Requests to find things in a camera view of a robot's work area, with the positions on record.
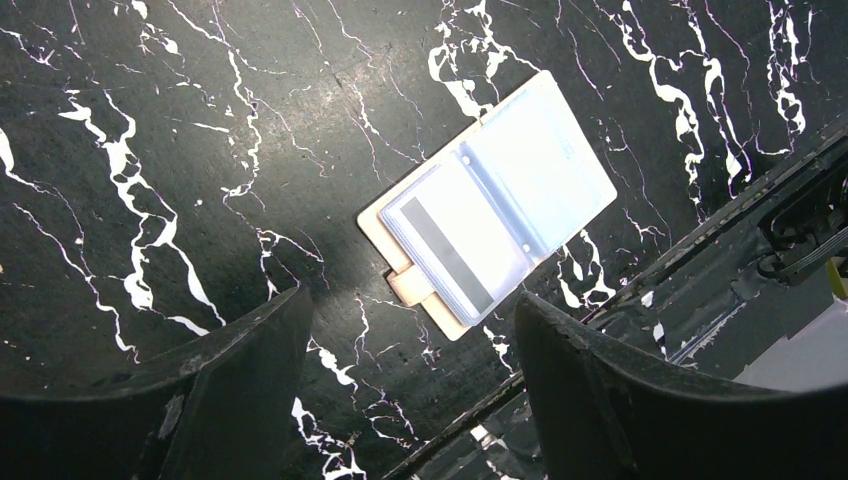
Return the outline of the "beige leather card holder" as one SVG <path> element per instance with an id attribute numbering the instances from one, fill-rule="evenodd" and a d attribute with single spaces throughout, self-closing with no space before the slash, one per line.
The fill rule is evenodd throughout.
<path id="1" fill-rule="evenodd" d="M 387 282 L 450 340 L 478 325 L 617 197 L 549 71 L 358 215 Z"/>

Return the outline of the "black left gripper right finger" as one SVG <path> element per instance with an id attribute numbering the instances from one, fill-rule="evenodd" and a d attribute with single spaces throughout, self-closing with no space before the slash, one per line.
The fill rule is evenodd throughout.
<path id="1" fill-rule="evenodd" d="M 515 309 L 551 479 L 843 479 L 847 389 L 794 393 L 668 363 L 538 296 Z"/>

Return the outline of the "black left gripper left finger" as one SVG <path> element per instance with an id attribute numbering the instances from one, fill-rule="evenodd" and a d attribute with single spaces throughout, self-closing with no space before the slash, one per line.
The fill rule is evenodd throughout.
<path id="1" fill-rule="evenodd" d="M 92 385 L 1 393 L 5 479 L 276 479 L 314 304 L 294 287 Z"/>

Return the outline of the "silver card with black stripe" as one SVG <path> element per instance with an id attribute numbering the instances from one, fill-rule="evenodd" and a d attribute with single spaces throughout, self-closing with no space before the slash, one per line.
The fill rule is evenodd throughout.
<path id="1" fill-rule="evenodd" d="M 480 182 L 460 162 L 426 172 L 379 217 L 466 327 L 479 324 L 534 269 Z"/>

